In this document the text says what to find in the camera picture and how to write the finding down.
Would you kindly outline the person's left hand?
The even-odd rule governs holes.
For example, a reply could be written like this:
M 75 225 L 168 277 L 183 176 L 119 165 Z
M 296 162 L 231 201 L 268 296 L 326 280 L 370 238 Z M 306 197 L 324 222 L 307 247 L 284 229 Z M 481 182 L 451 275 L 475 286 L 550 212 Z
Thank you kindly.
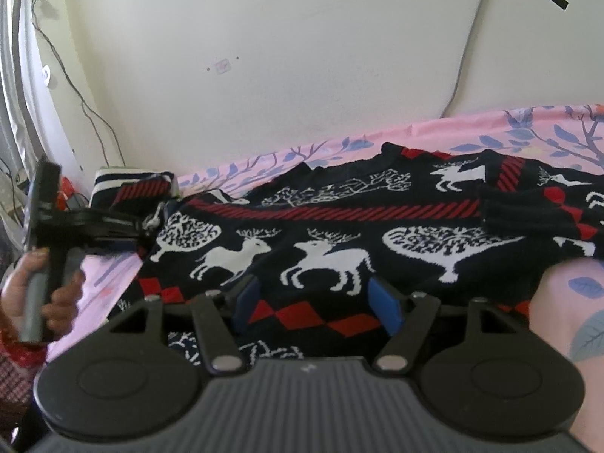
M 18 336 L 23 323 L 26 291 L 30 279 L 40 272 L 49 256 L 46 248 L 25 253 L 4 283 L 1 294 L 1 313 L 7 318 L 11 331 Z M 69 334 L 78 316 L 78 303 L 82 297 L 85 274 L 78 269 L 71 281 L 55 290 L 50 301 L 41 309 L 46 326 L 55 339 Z

